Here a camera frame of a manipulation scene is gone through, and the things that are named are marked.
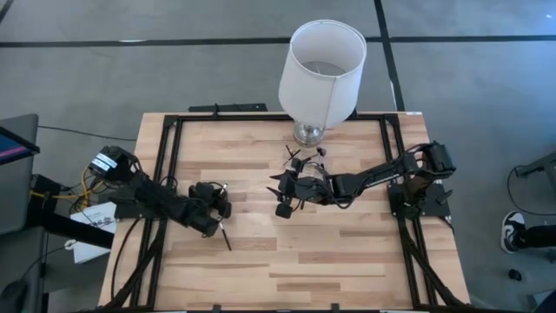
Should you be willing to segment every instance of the wooden table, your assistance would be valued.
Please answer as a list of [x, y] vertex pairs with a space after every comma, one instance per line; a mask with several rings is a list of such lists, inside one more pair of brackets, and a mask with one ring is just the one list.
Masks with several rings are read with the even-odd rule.
[[[135, 154], [150, 175], [163, 117], [145, 114], [137, 139]], [[406, 147], [428, 142], [422, 115], [400, 113], [399, 118]], [[269, 176], [285, 169], [284, 144], [298, 148], [292, 130], [293, 122], [184, 124], [175, 174], [178, 190], [186, 193], [197, 181], [228, 183], [233, 216], [224, 226], [234, 250], [228, 251], [221, 232], [203, 239], [195, 230], [170, 222], [157, 310], [210, 310], [215, 303], [225, 310], [323, 310], [331, 303], [343, 309], [411, 308], [398, 225], [390, 215], [385, 184], [366, 190], [347, 210], [308, 204], [290, 219], [275, 216], [276, 199], [265, 187], [276, 187]], [[393, 132], [389, 134], [395, 156]], [[162, 173], [167, 172], [172, 138], [170, 132]], [[328, 151], [325, 164], [331, 173], [359, 172], [386, 161], [377, 122], [344, 122], [327, 130], [321, 146]], [[314, 149], [302, 152], [309, 153]], [[435, 217], [421, 222], [431, 265], [450, 290], [468, 302], [452, 231]], [[114, 261], [131, 223], [117, 226], [99, 304], [109, 301]], [[142, 222], [124, 247], [116, 290], [135, 268], [141, 234]], [[415, 268], [420, 299], [426, 303], [422, 274]], [[139, 303], [145, 303], [149, 277], [148, 269]]]

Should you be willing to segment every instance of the white lampshade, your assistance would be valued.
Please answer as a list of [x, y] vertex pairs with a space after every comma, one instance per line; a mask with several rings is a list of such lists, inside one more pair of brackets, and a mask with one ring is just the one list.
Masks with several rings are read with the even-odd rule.
[[365, 37], [332, 20], [302, 25], [292, 36], [279, 99], [296, 122], [327, 128], [354, 111], [367, 57]]

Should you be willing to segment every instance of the silver lamp base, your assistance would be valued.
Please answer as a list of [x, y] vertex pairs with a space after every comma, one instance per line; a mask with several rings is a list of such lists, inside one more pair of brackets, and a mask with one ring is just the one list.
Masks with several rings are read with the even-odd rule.
[[314, 147], [322, 141], [324, 129], [295, 122], [294, 139], [303, 147]]

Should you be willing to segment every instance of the gray floor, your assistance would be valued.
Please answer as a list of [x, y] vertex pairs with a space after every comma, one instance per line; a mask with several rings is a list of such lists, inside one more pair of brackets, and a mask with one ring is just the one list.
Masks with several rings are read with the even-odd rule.
[[[550, 0], [383, 4], [391, 36], [556, 34]], [[317, 18], [349, 23], [365, 36], [380, 34], [371, 0], [15, 0], [0, 24], [0, 41], [288, 37]], [[4, 48], [0, 118], [35, 112], [40, 124], [135, 137], [147, 111], [255, 102], [280, 110], [287, 48]], [[508, 171], [556, 149], [556, 43], [395, 43], [393, 50], [406, 109], [424, 112], [430, 137], [448, 145], [459, 168], [446, 185], [454, 190], [456, 241], [473, 303], [525, 309], [526, 295], [556, 288], [556, 265], [540, 250], [504, 254], [500, 220], [513, 210]], [[382, 47], [370, 43], [368, 51], [358, 110], [394, 110]], [[35, 172], [76, 183], [105, 144], [133, 150], [132, 143], [41, 130]], [[530, 210], [556, 210], [542, 175], [515, 180], [513, 190]], [[51, 238], [51, 249], [63, 241]], [[49, 258], [47, 290], [58, 290], [51, 312], [96, 304], [106, 258], [79, 267], [70, 261], [66, 251]], [[524, 274], [523, 282], [507, 278], [511, 268]]]

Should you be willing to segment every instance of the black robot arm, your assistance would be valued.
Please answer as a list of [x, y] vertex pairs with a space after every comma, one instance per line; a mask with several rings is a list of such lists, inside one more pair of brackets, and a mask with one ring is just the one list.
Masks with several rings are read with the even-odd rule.
[[[106, 183], [125, 185], [133, 190], [135, 201], [159, 217], [170, 218], [192, 227], [204, 236], [213, 236], [222, 218], [231, 216], [231, 203], [223, 186], [197, 183], [189, 196], [177, 195], [170, 181], [165, 186], [152, 181], [142, 170], [136, 156], [117, 146], [104, 147], [89, 165], [90, 171]], [[211, 216], [217, 210], [220, 219]]]
[[[419, 160], [415, 158], [417, 152], [422, 152]], [[295, 210], [291, 206], [293, 199], [298, 199], [301, 205], [304, 202], [321, 205], [336, 204], [346, 209], [364, 190], [400, 176], [408, 178], [404, 181], [407, 202], [415, 204], [435, 180], [448, 178], [455, 171], [446, 147], [436, 142], [418, 144], [392, 162], [380, 164], [358, 174], [330, 175], [320, 169], [323, 172], [322, 179], [310, 176], [300, 177], [308, 161], [309, 159], [294, 158], [293, 169], [271, 177], [280, 180], [278, 190], [268, 188], [277, 195], [280, 202], [276, 209], [277, 216], [285, 218], [291, 216]]]

